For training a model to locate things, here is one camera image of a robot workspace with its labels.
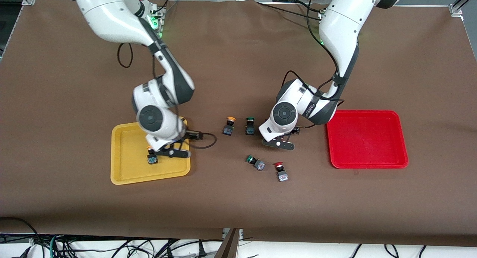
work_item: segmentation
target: red tray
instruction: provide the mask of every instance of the red tray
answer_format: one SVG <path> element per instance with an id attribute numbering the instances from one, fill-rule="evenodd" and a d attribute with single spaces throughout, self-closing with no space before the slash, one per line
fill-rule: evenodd
<path id="1" fill-rule="evenodd" d="M 326 125 L 338 169 L 401 169 L 409 163 L 399 116 L 390 110 L 337 110 Z"/>

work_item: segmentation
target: yellow tray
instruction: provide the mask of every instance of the yellow tray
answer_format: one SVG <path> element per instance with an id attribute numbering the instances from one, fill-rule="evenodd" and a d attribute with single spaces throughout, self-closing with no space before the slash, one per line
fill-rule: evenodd
<path id="1" fill-rule="evenodd" d="M 146 133 L 138 123 L 121 124 L 111 134 L 111 182 L 115 185 L 184 176 L 190 171 L 190 158 L 158 156 L 158 163 L 148 164 Z M 188 144 L 182 149 L 189 150 Z"/>

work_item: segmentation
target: brown tabletop surface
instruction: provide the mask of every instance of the brown tabletop surface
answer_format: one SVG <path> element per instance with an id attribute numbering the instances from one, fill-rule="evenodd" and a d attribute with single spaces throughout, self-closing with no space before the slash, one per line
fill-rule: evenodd
<path id="1" fill-rule="evenodd" d="M 117 186 L 111 131 L 135 121 L 132 90 L 152 78 L 148 49 L 134 45 L 121 68 L 118 44 L 95 36 L 73 1 L 24 7 L 0 63 L 0 216 L 52 234 L 219 238 L 241 227 L 267 241 L 477 245 L 477 65 L 462 21 L 446 7 L 394 7 L 374 9 L 361 30 L 340 109 L 396 111 L 402 170 L 333 168 L 324 126 L 293 136 L 294 151 L 245 136 L 246 117 L 269 116 L 286 71 L 313 86 L 334 72 L 305 26 L 253 1 L 172 7 L 163 39 L 196 85 L 180 115 L 218 142 L 193 151 L 187 176 Z M 229 115 L 231 137 L 220 134 Z M 267 168 L 245 163 L 249 154 Z"/>

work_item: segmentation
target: robotic arm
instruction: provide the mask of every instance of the robotic arm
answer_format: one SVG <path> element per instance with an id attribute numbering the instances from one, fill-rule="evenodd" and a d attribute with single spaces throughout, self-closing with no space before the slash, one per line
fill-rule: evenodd
<path id="1" fill-rule="evenodd" d="M 263 143 L 293 150 L 294 145 L 283 141 L 283 136 L 293 132 L 302 115 L 316 125 L 328 123 L 338 104 L 337 99 L 346 86 L 359 53 L 358 34 L 373 6 L 387 9 L 399 0 L 332 0 L 319 25 L 323 46 L 332 56 L 336 72 L 332 85 L 323 93 L 315 87 L 304 85 L 300 79 L 286 82 L 280 89 L 270 118 L 259 127 Z"/>
<path id="2" fill-rule="evenodd" d="M 184 124 L 168 108 L 188 102 L 195 87 L 190 76 L 154 32 L 154 29 L 158 28 L 157 23 L 152 21 L 157 5 L 147 0 L 76 2 L 97 36 L 109 42 L 147 46 L 164 68 L 163 75 L 136 87 L 133 91 L 133 109 L 139 126 L 148 133 L 148 143 L 158 152 L 183 138 L 186 133 Z"/>

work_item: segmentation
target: teal cable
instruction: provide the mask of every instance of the teal cable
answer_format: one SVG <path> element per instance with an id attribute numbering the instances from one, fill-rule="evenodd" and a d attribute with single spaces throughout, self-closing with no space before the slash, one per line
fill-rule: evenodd
<path id="1" fill-rule="evenodd" d="M 55 238 L 56 238 L 56 235 L 53 236 L 53 238 L 51 238 L 51 242 L 50 242 L 50 258 L 53 258 L 53 244 L 55 243 Z"/>

